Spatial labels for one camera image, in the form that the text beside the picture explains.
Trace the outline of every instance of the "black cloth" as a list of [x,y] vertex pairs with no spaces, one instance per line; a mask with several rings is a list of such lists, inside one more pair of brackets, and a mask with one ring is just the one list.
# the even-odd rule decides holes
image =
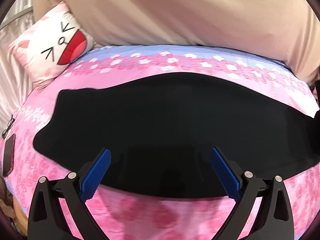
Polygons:
[[290,178],[319,162],[313,118],[241,85],[167,73],[107,89],[62,90],[34,148],[78,171],[101,148],[102,184],[145,195],[226,195],[209,164],[218,146],[261,178]]

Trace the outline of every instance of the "pink and white pillow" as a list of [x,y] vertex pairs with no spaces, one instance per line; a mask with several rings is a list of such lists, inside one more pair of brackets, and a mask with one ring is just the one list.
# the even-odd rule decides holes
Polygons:
[[9,45],[9,51],[42,90],[88,52],[93,38],[61,2]]

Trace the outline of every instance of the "silver screw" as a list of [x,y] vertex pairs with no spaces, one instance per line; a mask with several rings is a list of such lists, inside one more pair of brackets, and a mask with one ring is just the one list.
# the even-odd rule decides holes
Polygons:
[[76,176],[77,176],[77,174],[76,174],[75,172],[70,172],[70,173],[68,174],[68,178],[69,178],[69,179],[74,179]]
[[41,178],[39,179],[39,182],[40,182],[40,183],[44,183],[45,180],[46,180],[45,177],[41,177]]
[[276,181],[281,182],[282,178],[280,176],[275,176]]
[[251,171],[246,171],[246,172],[244,173],[244,175],[245,175],[247,178],[252,178],[252,177],[253,177],[253,174],[252,174]]

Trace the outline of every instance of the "white curtain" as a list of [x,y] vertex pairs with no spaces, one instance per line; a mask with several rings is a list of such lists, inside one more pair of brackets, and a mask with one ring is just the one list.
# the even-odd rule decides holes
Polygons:
[[[31,6],[31,0],[16,0],[3,22]],[[0,30],[0,132],[6,129],[11,115],[19,109],[32,90],[28,75],[9,54],[8,45],[33,24],[33,13],[29,12]]]

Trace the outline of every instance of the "black phone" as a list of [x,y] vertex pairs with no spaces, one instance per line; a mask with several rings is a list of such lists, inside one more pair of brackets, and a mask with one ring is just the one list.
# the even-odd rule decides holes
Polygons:
[[7,177],[13,170],[13,153],[16,135],[13,134],[6,140],[3,154],[3,176]]

